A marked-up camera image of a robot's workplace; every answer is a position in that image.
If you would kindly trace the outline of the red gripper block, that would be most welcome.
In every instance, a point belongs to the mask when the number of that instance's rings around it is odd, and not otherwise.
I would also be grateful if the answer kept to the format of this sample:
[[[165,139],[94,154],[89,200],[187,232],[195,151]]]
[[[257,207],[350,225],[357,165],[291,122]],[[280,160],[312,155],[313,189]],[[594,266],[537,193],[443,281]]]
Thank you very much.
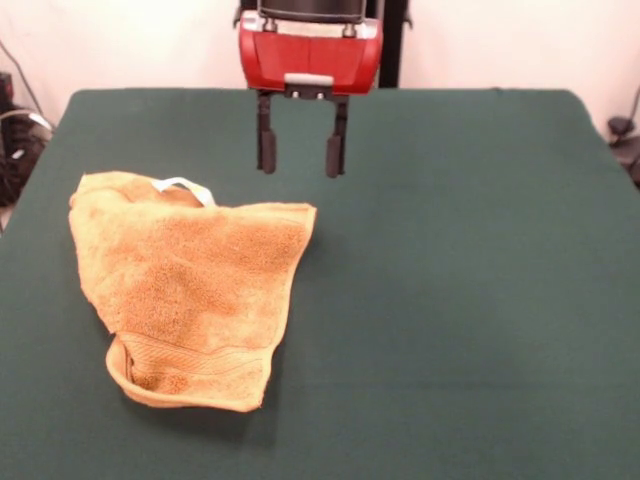
[[[335,95],[365,95],[376,78],[383,44],[377,19],[330,24],[271,19],[257,12],[239,17],[239,52],[249,87],[257,92],[258,169],[276,169],[276,136],[271,129],[271,96],[293,86],[325,87]],[[326,175],[344,174],[347,99],[335,104],[327,140]]]

